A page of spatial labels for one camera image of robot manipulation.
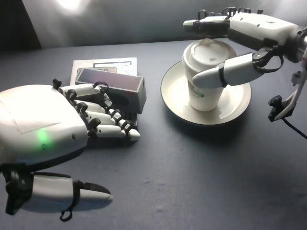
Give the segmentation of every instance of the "plate rim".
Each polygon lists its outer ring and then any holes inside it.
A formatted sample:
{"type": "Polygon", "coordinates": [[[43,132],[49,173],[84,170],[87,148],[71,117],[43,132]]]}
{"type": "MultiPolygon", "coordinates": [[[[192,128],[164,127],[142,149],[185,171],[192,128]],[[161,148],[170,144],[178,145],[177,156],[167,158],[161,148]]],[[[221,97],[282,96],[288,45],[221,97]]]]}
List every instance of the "plate rim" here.
{"type": "Polygon", "coordinates": [[[162,95],[162,83],[163,83],[163,79],[164,79],[165,75],[169,72],[169,70],[170,70],[171,68],[173,68],[173,67],[174,67],[176,64],[178,64],[179,62],[182,62],[182,60],[181,60],[181,61],[178,61],[178,62],[176,62],[174,65],[172,65],[172,66],[165,72],[164,76],[162,77],[161,84],[160,84],[160,94],[161,94],[161,97],[162,97],[162,100],[163,100],[164,104],[165,104],[166,107],[169,109],[169,111],[171,111],[172,114],[174,114],[174,115],[175,115],[176,117],[178,117],[180,120],[183,120],[183,121],[185,121],[185,122],[187,122],[187,123],[189,123],[189,124],[192,124],[192,125],[194,125],[194,126],[199,126],[199,127],[213,127],[213,126],[223,125],[223,124],[226,124],[226,123],[228,123],[228,122],[231,122],[231,121],[237,119],[239,116],[241,116],[241,115],[248,109],[249,104],[250,104],[250,102],[251,102],[251,98],[252,98],[252,96],[253,96],[252,88],[251,88],[250,82],[248,82],[249,87],[250,87],[250,99],[249,99],[248,105],[246,106],[246,108],[245,108],[241,113],[238,113],[238,115],[237,115],[236,117],[234,117],[234,118],[233,118],[232,120],[230,120],[230,121],[226,121],[226,122],[222,122],[222,123],[218,123],[218,124],[207,124],[207,125],[206,125],[206,124],[200,124],[200,123],[195,123],[195,122],[192,122],[192,121],[188,121],[188,120],[186,120],[186,119],[180,117],[179,115],[177,115],[175,112],[173,112],[173,110],[171,110],[171,109],[168,107],[168,105],[166,104],[166,102],[165,102],[165,100],[164,100],[164,98],[163,98],[163,95],[162,95]]]}

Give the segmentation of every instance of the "gray surface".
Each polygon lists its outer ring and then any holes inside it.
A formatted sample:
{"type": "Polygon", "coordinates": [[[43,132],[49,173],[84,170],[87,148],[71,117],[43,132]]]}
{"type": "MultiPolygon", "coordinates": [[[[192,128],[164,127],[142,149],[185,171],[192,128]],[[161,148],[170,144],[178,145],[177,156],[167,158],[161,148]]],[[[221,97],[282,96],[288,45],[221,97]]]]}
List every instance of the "gray surface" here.
{"type": "MultiPolygon", "coordinates": [[[[194,129],[179,122],[160,96],[164,73],[180,61],[190,41],[74,48],[1,54],[0,90],[24,84],[69,84],[76,59],[137,57],[147,102],[139,116],[141,139],[128,148],[92,149],[46,171],[104,185],[114,195],[107,208],[59,213],[4,213],[0,177],[1,230],[305,230],[307,228],[306,140],[282,121],[271,123],[267,102],[294,88],[285,62],[281,71],[251,83],[248,110],[234,122],[194,129]]],[[[238,54],[248,51],[230,43],[238,54]]],[[[289,121],[307,133],[304,90],[289,121]]]]}
{"type": "Polygon", "coordinates": [[[42,47],[188,40],[182,24],[206,9],[263,9],[306,25],[306,0],[23,0],[42,47]]]}

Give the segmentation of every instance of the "gray tablecloth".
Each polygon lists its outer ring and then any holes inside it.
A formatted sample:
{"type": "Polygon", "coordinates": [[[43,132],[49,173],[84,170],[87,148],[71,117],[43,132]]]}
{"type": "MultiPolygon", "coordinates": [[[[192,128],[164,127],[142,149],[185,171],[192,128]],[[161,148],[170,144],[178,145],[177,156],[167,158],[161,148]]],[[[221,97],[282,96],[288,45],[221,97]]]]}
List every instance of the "gray tablecloth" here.
{"type": "MultiPolygon", "coordinates": [[[[237,54],[249,49],[227,41],[237,54]]],[[[0,177],[0,229],[108,230],[305,230],[307,229],[306,140],[282,121],[271,123],[268,100],[288,97],[299,64],[285,61],[277,73],[251,83],[250,105],[229,124],[191,127],[174,117],[160,96],[165,72],[190,41],[54,48],[0,54],[0,90],[25,84],[68,85],[79,59],[136,57],[145,77],[147,102],[139,116],[141,139],[131,147],[94,148],[47,169],[107,187],[113,203],[102,210],[60,213],[20,210],[5,214],[0,177]]],[[[307,133],[307,92],[288,118],[307,133]]]]}

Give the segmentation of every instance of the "back of robotic hand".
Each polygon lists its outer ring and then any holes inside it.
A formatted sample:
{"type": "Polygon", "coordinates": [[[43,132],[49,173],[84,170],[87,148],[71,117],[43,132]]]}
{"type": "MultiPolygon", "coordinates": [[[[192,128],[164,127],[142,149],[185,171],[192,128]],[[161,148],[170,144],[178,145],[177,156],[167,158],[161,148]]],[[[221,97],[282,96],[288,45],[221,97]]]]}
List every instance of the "back of robotic hand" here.
{"type": "Polygon", "coordinates": [[[284,120],[292,114],[307,79],[307,27],[262,13],[263,10],[251,13],[249,8],[227,7],[222,13],[200,10],[197,20],[185,21],[183,27],[187,32],[204,38],[227,37],[233,42],[257,50],[200,72],[193,77],[192,82],[198,88],[240,85],[265,73],[278,71],[283,65],[284,57],[293,63],[302,61],[302,71],[297,71],[291,78],[293,86],[298,85],[298,89],[285,101],[279,95],[269,100],[269,105],[273,106],[269,119],[284,120]],[[279,57],[280,66],[266,69],[265,66],[274,56],[279,57]]]}
{"type": "Polygon", "coordinates": [[[0,172],[5,177],[6,213],[20,209],[61,212],[109,205],[113,196],[100,185],[63,174],[36,172],[79,156],[93,138],[140,138],[133,123],[112,106],[107,84],[61,87],[27,85],[0,92],[0,172]],[[76,100],[91,97],[97,103],[76,100]]]}

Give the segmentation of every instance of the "green logo on cup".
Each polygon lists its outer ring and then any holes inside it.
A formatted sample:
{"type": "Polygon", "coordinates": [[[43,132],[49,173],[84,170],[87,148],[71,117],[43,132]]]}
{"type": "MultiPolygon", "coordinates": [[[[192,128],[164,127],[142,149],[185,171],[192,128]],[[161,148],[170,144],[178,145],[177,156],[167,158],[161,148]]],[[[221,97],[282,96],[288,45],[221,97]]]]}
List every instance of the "green logo on cup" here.
{"type": "Polygon", "coordinates": [[[195,87],[192,85],[192,83],[190,81],[188,81],[188,87],[189,87],[189,90],[192,91],[194,94],[196,94],[197,96],[199,97],[204,97],[205,95],[203,95],[202,93],[200,92],[197,92],[195,90],[195,87]]]}

